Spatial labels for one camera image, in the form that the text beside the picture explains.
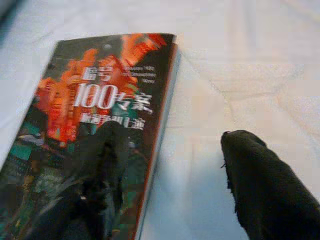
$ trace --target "white surface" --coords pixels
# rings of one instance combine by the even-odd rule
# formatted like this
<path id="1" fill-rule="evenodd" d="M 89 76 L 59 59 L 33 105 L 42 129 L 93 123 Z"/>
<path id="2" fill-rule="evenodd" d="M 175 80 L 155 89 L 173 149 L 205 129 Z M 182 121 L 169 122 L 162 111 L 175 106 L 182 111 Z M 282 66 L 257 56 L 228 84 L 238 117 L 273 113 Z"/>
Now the white surface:
<path id="1" fill-rule="evenodd" d="M 142 240 L 248 239 L 220 169 L 226 130 L 260 136 L 320 200 L 318 1 L 25 0 L 1 31 L 1 160 L 56 41 L 178 35 L 181 64 Z"/>

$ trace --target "book cover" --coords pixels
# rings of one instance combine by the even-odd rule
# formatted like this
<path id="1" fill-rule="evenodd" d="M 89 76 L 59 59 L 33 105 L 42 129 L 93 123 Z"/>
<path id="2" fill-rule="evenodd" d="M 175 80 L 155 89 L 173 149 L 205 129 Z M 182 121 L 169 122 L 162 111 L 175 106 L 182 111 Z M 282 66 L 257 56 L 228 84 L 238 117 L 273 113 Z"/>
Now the book cover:
<path id="1" fill-rule="evenodd" d="M 99 231 L 102 239 L 138 235 L 172 89 L 174 38 L 135 33 L 58 42 L 0 172 L 1 239 L 25 239 L 62 189 L 95 168 L 109 123 L 127 134 L 116 138 L 127 155 L 116 182 L 105 183 L 116 194 L 103 195 Z M 72 226 L 59 237 L 95 239 L 88 221 Z"/>

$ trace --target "white tablecloth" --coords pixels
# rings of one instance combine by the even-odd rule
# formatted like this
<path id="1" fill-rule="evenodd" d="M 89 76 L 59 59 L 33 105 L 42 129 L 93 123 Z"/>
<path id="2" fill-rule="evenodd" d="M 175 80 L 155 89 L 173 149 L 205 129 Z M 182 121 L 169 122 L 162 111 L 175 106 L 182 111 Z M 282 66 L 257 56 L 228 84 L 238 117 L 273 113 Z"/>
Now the white tablecloth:
<path id="1" fill-rule="evenodd" d="M 320 200 L 317 0 L 22 0 L 1 26 L 3 161 L 58 40 L 178 36 L 181 63 L 142 240 L 247 240 L 220 147 L 266 141 Z"/>

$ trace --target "dark object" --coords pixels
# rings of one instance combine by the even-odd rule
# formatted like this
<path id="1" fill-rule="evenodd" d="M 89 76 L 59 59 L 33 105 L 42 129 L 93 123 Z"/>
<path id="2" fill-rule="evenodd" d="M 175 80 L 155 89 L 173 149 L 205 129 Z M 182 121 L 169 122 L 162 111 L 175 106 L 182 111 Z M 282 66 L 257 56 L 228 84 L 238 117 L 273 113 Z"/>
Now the dark object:
<path id="1" fill-rule="evenodd" d="M 108 219 L 104 219 L 103 211 L 113 208 L 116 213 L 122 204 L 121 176 L 128 154 L 126 132 L 117 122 L 109 121 L 95 135 L 77 143 L 77 155 L 73 157 L 82 167 L 62 184 L 55 200 L 41 211 L 24 240 L 104 238 L 104 222 Z M 107 205 L 108 197 L 111 206 Z"/>
<path id="2" fill-rule="evenodd" d="M 256 135 L 221 138 L 235 212 L 251 240 L 320 240 L 320 205 L 292 169 Z"/>

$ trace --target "black fabric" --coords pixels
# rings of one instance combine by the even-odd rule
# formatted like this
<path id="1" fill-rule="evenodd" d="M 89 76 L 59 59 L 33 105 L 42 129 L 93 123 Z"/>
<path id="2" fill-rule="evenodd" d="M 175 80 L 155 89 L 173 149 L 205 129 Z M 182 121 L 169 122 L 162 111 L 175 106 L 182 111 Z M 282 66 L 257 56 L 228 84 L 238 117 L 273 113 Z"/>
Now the black fabric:
<path id="1" fill-rule="evenodd" d="M 250 240 L 320 240 L 319 203 L 260 138 L 225 132 L 221 146 L 235 212 Z"/>

